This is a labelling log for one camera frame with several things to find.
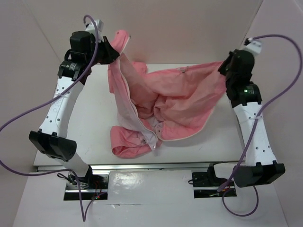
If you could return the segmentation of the pink zip-up jacket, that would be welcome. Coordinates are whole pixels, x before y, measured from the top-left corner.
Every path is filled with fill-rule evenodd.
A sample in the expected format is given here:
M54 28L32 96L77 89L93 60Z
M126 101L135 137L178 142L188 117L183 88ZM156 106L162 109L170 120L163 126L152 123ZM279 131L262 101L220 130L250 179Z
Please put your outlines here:
M119 57L107 70L119 123L110 130L111 151L120 158L198 134L226 91L219 61L149 72L145 63L128 60L129 40L126 31L116 32L111 45Z

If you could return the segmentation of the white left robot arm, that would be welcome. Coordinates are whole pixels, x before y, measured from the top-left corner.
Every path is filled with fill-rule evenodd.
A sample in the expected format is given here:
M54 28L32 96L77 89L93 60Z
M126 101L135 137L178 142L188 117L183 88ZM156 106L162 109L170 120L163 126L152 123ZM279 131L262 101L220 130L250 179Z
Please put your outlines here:
M68 124L92 66L110 64L119 53L107 37L96 39L88 31L72 33L70 45L59 66L54 101L39 129L30 132L29 140L42 154L70 169L70 179L87 189L93 184L92 168L77 154L77 143L67 138Z

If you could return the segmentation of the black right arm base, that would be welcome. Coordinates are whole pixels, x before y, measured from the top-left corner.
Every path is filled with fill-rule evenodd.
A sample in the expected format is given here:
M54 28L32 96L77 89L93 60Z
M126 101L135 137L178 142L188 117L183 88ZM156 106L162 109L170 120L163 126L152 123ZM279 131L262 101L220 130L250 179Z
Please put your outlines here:
M226 181L225 178L215 176L214 165L210 164L206 170L192 172L192 179L188 180L188 183L193 186L195 199L219 198L223 195L225 197L236 197L234 182L229 183L222 191L217 191L217 188Z

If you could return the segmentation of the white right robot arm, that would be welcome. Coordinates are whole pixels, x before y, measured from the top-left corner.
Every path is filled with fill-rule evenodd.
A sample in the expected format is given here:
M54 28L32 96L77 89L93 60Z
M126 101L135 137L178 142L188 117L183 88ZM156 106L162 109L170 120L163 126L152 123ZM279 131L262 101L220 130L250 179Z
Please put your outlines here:
M218 69L226 77L226 94L245 143L232 171L232 179L240 188L271 184L285 173L285 165L278 163L269 144L259 87L250 80L254 64L252 53L236 49Z

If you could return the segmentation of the aluminium front rail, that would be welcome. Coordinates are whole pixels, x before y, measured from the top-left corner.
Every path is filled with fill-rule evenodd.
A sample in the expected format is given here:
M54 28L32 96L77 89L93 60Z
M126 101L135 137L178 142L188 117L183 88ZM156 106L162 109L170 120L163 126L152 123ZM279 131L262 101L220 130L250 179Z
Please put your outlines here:
M185 162L185 163L151 163L151 164L110 164L90 165L93 171L151 171L151 170L179 170L179 169L205 169L210 164L236 162Z

